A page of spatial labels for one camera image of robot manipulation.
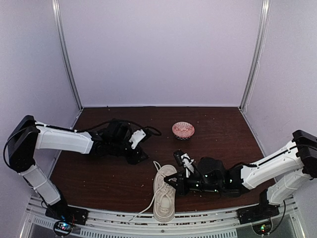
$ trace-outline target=metal frame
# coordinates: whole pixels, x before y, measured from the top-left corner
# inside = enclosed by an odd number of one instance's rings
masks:
[[[290,196],[285,200],[286,216],[291,216],[293,227],[297,238],[305,238],[300,224],[298,208],[294,198]],[[168,223],[160,223],[151,213],[145,213],[137,217],[134,221],[129,220],[135,213],[115,212],[99,209],[88,209],[89,215],[85,226],[77,226],[74,235],[82,238],[93,237],[125,237],[125,238],[145,238],[145,237],[221,237],[217,234],[236,234],[236,229],[251,224],[239,224],[236,210],[241,207],[218,209],[203,212],[182,212],[176,213],[175,218]],[[284,206],[279,208],[279,219],[284,211]],[[41,199],[32,196],[24,215],[23,229],[20,238],[27,238],[32,224],[51,229],[54,219],[45,216],[45,208],[41,206]]]
[[[63,30],[63,24],[62,24],[61,15],[60,15],[59,0],[52,0],[52,4],[53,4],[53,13],[54,13],[56,26],[57,26],[60,46],[61,46],[61,50],[63,53],[63,61],[64,61],[65,69],[67,72],[67,77],[68,77],[73,95],[75,97],[77,107],[79,110],[81,110],[81,109],[83,109],[83,106],[82,106],[80,98],[79,98],[78,90],[77,90],[75,80],[74,80],[74,75],[73,75],[73,72],[72,72],[71,66],[70,66],[70,61],[69,61],[69,56],[68,56],[66,41],[65,41],[65,36],[64,36],[64,30]]]
[[[259,31],[258,31],[258,38],[256,42],[256,47],[252,59],[252,64],[250,68],[250,73],[246,85],[246,89],[243,94],[242,102],[240,105],[240,109],[244,112],[245,107],[248,102],[249,95],[251,93],[251,88],[254,84],[257,72],[259,70],[259,60],[261,51],[264,46],[264,40],[265,40],[265,34],[267,30],[267,23],[268,23],[268,13],[269,13],[269,7],[270,7],[270,0],[263,0],[262,3],[262,12],[260,17],[260,24],[259,24]]]

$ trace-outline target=wire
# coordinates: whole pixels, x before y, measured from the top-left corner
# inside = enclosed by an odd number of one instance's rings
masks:
[[[282,216],[282,218],[281,218],[281,220],[279,221],[279,223],[277,224],[277,226],[272,230],[272,231],[270,231],[269,232],[269,234],[272,234],[273,232],[275,232],[276,231],[276,229],[281,225],[281,223],[282,223],[282,221],[283,221],[283,218],[284,218],[284,216],[285,216],[285,212],[286,212],[286,203],[285,203],[285,200],[283,200],[283,203],[284,203],[284,212],[283,212],[283,216]]]
[[[156,129],[155,127],[152,127],[152,126],[141,126],[140,124],[134,122],[134,121],[131,121],[131,120],[125,120],[125,119],[112,119],[112,120],[106,120],[102,123],[99,123],[95,126],[92,126],[90,128],[86,128],[86,129],[83,129],[83,130],[78,130],[77,133],[81,133],[81,132],[85,132],[85,131],[89,131],[89,130],[93,130],[93,129],[96,129],[102,125],[105,125],[105,124],[108,124],[110,122],[126,122],[126,123],[130,123],[130,124],[133,124],[133,125],[136,125],[137,127],[141,128],[141,129],[151,129],[151,130],[154,130],[156,133],[154,133],[153,131],[150,131],[151,135],[155,135],[155,136],[161,136],[162,135],[162,132],[160,132],[158,129]]]
[[[163,178],[166,177],[166,175],[164,175],[164,174],[160,171],[161,166],[160,166],[159,162],[153,161],[153,164],[154,164],[156,170],[158,171],[158,174],[162,175]],[[144,213],[144,212],[146,212],[147,210],[149,210],[149,208],[152,206],[152,204],[153,204],[153,202],[154,202],[154,200],[155,200],[155,197],[156,197],[157,193],[158,193],[159,191],[161,191],[161,189],[162,189],[163,187],[164,187],[164,186],[162,186],[162,187],[160,187],[158,190],[156,190],[156,192],[154,193],[154,195],[153,195],[153,197],[152,197],[152,200],[151,200],[149,206],[148,206],[146,209],[144,209],[143,211],[139,212],[137,215],[133,216],[133,217],[129,220],[129,222],[131,222],[131,221],[134,220],[136,217],[140,216],[142,213]]]
[[[7,148],[8,144],[9,144],[10,140],[11,140],[13,137],[15,137],[17,134],[19,134],[19,133],[25,131],[26,128],[23,128],[23,129],[19,130],[18,132],[16,132],[15,134],[11,135],[11,136],[9,137],[9,139],[6,141],[5,145],[4,145],[4,148],[3,148],[3,160],[4,160],[4,163],[5,163],[10,169],[12,169],[12,170],[13,170],[13,168],[12,168],[12,167],[10,166],[10,164],[6,161],[5,151],[6,151],[6,148]]]
[[[278,156],[280,156],[280,155],[282,155],[282,154],[285,154],[285,153],[289,152],[290,150],[293,150],[293,149],[295,149],[295,148],[298,148],[298,147],[300,147],[300,146],[304,146],[304,147],[311,148],[311,149],[313,149],[313,150],[317,150],[316,147],[311,146],[311,145],[298,144],[298,145],[295,145],[295,146],[291,147],[289,150],[284,150],[284,151],[282,151],[281,153],[279,153],[279,154],[277,154],[277,155],[274,155],[273,157],[271,157],[271,158],[265,160],[264,162],[260,163],[259,166],[261,166],[261,165],[263,165],[263,164],[265,164],[265,163],[271,161],[272,159],[275,159],[276,157],[278,157]]]
[[[235,164],[234,166],[232,166],[229,170],[235,169],[236,167],[241,166],[241,165],[244,165],[244,166],[247,166],[247,167],[250,167],[250,168],[257,167],[257,165],[247,164],[247,163],[244,163],[244,162],[239,162],[239,163]]]

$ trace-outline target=red patterned bowl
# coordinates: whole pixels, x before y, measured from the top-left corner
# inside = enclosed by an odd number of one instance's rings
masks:
[[[195,133],[195,128],[188,122],[180,121],[173,125],[172,131],[177,139],[189,140],[189,138]]]

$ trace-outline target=black cable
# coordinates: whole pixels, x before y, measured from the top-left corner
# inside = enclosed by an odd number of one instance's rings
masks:
[[[13,137],[15,137],[17,134],[19,134],[19,133],[25,131],[26,128],[23,128],[23,129],[19,130],[18,132],[16,132],[15,134],[11,135],[11,136],[9,137],[9,139],[6,141],[5,145],[4,145],[3,154],[2,154],[2,155],[3,155],[3,160],[4,160],[4,163],[5,163],[10,169],[12,169],[12,167],[11,167],[10,164],[6,161],[6,158],[5,158],[5,150],[6,150],[7,146],[8,146],[8,144],[9,144],[10,140],[13,139]]]
[[[82,130],[78,130],[77,133],[81,133],[81,132],[85,132],[85,131],[89,131],[89,130],[93,130],[93,129],[96,129],[102,125],[105,125],[105,124],[109,124],[110,122],[126,122],[126,123],[129,123],[129,124],[132,124],[132,125],[136,125],[137,127],[139,127],[140,129],[151,129],[151,130],[154,130],[156,131],[157,133],[154,133],[152,131],[149,131],[151,135],[154,135],[154,136],[161,136],[162,133],[156,129],[155,127],[152,127],[152,126],[141,126],[140,124],[134,122],[134,121],[131,121],[131,120],[125,120],[125,119],[112,119],[112,120],[106,120],[102,123],[99,123],[95,126],[92,126],[90,128],[86,128],[86,129],[82,129]]]
[[[152,131],[151,131],[151,134],[152,135],[154,135],[154,136],[161,136],[162,135],[162,132],[160,132],[158,129],[156,129],[155,127],[153,127],[153,126],[146,126],[145,127],[145,129],[146,128],[149,128],[149,129],[151,129],[151,130],[154,130],[154,131],[156,131],[157,133],[153,133]]]
[[[263,164],[265,164],[265,163],[271,161],[272,159],[275,159],[276,157],[278,157],[278,156],[280,156],[280,155],[282,155],[282,154],[285,154],[285,153],[289,152],[290,150],[293,150],[293,149],[295,149],[295,148],[297,148],[297,147],[299,147],[299,146],[304,146],[304,147],[311,148],[311,149],[313,149],[313,150],[317,150],[316,147],[311,146],[311,145],[298,144],[298,145],[295,145],[295,146],[291,147],[289,150],[284,150],[284,151],[282,151],[281,153],[279,153],[279,154],[277,154],[277,155],[274,155],[273,157],[271,157],[271,158],[265,160],[264,162],[260,163],[259,166],[261,166],[261,165],[263,165]]]
[[[281,225],[281,223],[282,223],[282,221],[283,221],[283,218],[284,218],[284,216],[285,216],[285,212],[286,212],[286,203],[285,203],[285,200],[283,200],[283,203],[284,203],[284,212],[283,212],[283,216],[282,216],[282,218],[281,218],[281,220],[279,221],[279,223],[277,224],[277,226],[272,230],[272,231],[270,231],[269,232],[269,234],[272,234],[273,232],[275,232],[276,231],[276,229]]]
[[[241,165],[244,165],[244,166],[247,166],[247,167],[250,167],[250,168],[257,167],[257,165],[247,164],[247,163],[244,163],[244,162],[239,162],[239,163],[235,164],[234,166],[232,166],[229,170],[235,169],[235,168],[237,168],[238,166],[241,166]]]

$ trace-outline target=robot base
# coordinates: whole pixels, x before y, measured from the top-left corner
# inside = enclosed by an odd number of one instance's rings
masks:
[[[85,225],[88,217],[88,211],[86,209],[77,207],[67,207],[67,211],[74,215],[74,223],[78,225]],[[46,209],[45,216],[56,219],[56,215],[52,213],[50,209]],[[73,223],[73,217],[66,218],[66,222],[69,224]]]

